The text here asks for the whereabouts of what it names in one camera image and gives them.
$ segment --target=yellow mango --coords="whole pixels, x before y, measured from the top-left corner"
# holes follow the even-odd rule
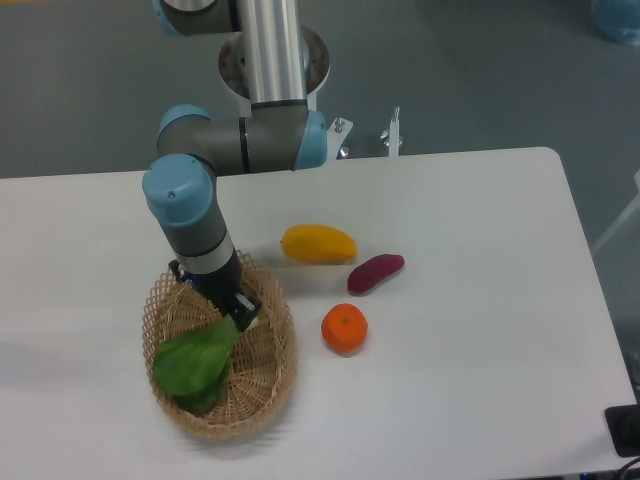
[[[282,250],[307,262],[336,262],[356,256],[358,247],[349,235],[325,225],[296,225],[282,236]]]

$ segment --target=cable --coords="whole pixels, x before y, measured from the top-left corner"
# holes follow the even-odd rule
[[[631,460],[626,465],[623,465],[622,467],[620,467],[620,470],[618,470],[616,474],[613,476],[613,480],[622,480],[622,477],[624,477],[624,474],[627,473],[627,470],[633,467],[636,463],[640,463],[640,457],[634,460]]]

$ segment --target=wicker basket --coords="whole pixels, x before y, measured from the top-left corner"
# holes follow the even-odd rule
[[[248,254],[238,254],[246,293],[262,301],[259,324],[236,343],[220,400],[194,415],[182,410],[153,380],[158,346],[181,333],[221,318],[218,309],[188,284],[162,274],[144,309],[142,339],[147,377],[164,412],[184,429],[210,438],[230,438],[254,430],[289,398],[297,366],[289,307],[275,277]]]

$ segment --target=green leaf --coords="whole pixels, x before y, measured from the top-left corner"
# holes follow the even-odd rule
[[[153,359],[153,378],[171,396],[191,395],[220,377],[240,337],[230,315],[165,342]]]
[[[204,412],[220,399],[224,381],[228,374],[229,362],[222,369],[220,376],[208,387],[191,395],[175,396],[173,399],[184,410],[192,413]]]

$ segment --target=toy orange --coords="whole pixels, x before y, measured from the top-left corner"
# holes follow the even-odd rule
[[[362,346],[369,326],[358,307],[350,303],[336,305],[322,320],[322,336],[338,353],[351,353]]]

